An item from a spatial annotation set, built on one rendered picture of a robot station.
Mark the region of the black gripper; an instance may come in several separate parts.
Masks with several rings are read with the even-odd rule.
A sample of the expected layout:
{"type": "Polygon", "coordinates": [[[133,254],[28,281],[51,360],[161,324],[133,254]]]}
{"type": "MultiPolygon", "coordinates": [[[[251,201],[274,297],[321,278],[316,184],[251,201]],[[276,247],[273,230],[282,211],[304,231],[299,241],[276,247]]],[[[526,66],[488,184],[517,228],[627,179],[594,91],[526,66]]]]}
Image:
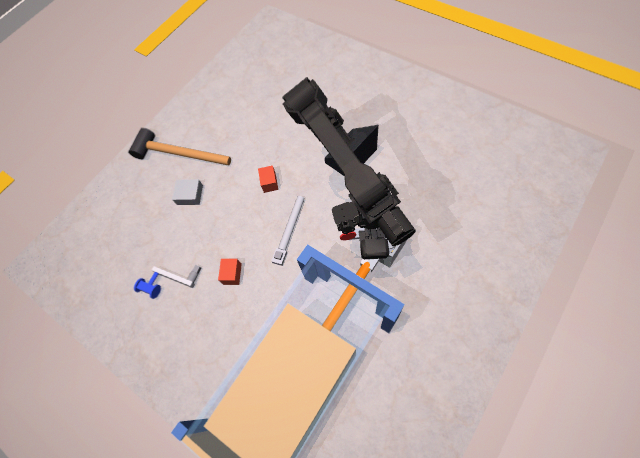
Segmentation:
{"type": "Polygon", "coordinates": [[[361,225],[360,228],[365,230],[358,231],[361,258],[364,260],[387,258],[390,253],[388,239],[385,238],[376,220],[370,224],[363,215],[362,220],[364,220],[364,225],[361,225]]]}

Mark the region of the red-orange cube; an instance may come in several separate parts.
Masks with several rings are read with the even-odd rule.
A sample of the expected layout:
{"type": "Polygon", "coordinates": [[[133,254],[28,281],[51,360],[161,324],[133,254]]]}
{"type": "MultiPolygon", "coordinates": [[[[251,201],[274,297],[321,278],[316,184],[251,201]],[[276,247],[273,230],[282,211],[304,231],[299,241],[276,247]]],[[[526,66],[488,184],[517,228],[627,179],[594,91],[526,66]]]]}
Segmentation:
{"type": "Polygon", "coordinates": [[[258,168],[260,185],[264,193],[278,190],[276,173],[273,165],[258,168]]]}
{"type": "Polygon", "coordinates": [[[241,265],[238,259],[221,259],[218,281],[223,285],[239,285],[241,265]]]}

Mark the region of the black rubber mallet with wooden handle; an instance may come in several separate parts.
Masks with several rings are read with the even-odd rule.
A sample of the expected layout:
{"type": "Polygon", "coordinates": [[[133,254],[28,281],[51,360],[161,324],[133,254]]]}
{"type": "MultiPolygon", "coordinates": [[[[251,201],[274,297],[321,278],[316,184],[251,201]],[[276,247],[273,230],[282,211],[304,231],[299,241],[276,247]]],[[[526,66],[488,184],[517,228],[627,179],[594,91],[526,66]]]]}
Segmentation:
{"type": "Polygon", "coordinates": [[[156,134],[152,130],[142,127],[129,149],[129,154],[135,158],[144,159],[150,149],[228,166],[231,163],[229,156],[155,142],[153,141],[155,137],[156,134]]]}

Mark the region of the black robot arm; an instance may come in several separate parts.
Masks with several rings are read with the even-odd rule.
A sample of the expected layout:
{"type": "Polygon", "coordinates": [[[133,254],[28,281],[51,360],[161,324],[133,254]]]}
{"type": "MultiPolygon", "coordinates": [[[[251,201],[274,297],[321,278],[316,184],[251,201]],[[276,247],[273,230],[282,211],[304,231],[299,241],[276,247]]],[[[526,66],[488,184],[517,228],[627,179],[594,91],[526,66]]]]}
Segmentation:
{"type": "Polygon", "coordinates": [[[338,111],[327,106],[328,98],[314,79],[304,78],[282,99],[292,119],[312,131],[344,173],[352,202],[332,208],[338,231],[355,231],[355,226],[364,225],[363,215],[370,224],[376,220],[392,246],[409,239],[416,230],[396,206],[401,203],[398,191],[386,175],[376,174],[372,167],[359,161],[349,147],[355,139],[342,127],[344,120],[338,111]]]}

